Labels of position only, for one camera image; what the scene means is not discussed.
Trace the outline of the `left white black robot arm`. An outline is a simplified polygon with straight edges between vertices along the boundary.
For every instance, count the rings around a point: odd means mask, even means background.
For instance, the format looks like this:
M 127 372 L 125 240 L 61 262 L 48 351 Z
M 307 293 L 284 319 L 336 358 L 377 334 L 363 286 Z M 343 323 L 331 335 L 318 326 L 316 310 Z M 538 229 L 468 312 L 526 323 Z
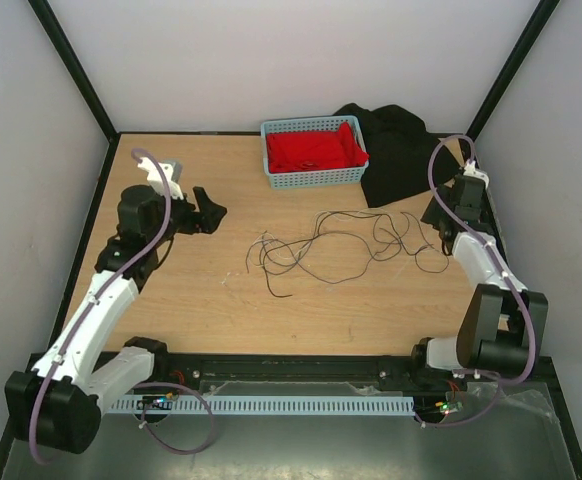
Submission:
M 87 293 L 53 345 L 25 372 L 15 371 L 5 396 L 16 438 L 34 461 L 40 449 L 80 454 L 95 439 L 104 414 L 133 390 L 155 389 L 155 406 L 186 387 L 173 383 L 165 343 L 135 336 L 103 366 L 97 364 L 114 327 L 162 266 L 161 246 L 179 234 L 212 234 L 227 209 L 202 187 L 195 200 L 164 195 L 147 185 L 126 188 L 117 206 L 116 233 L 99 254 Z

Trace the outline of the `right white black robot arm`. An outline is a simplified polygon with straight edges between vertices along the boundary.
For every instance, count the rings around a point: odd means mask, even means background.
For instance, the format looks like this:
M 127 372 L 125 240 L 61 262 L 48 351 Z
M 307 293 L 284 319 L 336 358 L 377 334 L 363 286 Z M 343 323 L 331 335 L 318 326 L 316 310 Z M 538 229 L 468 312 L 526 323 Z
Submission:
M 421 389 L 433 387 L 444 371 L 491 371 L 511 381 L 526 377 L 538 358 L 548 300 L 518 280 L 498 250 L 483 213 L 486 186 L 483 176 L 458 174 L 450 186 L 436 189 L 422 216 L 474 292 L 455 336 L 425 337 L 414 345 L 408 376 Z

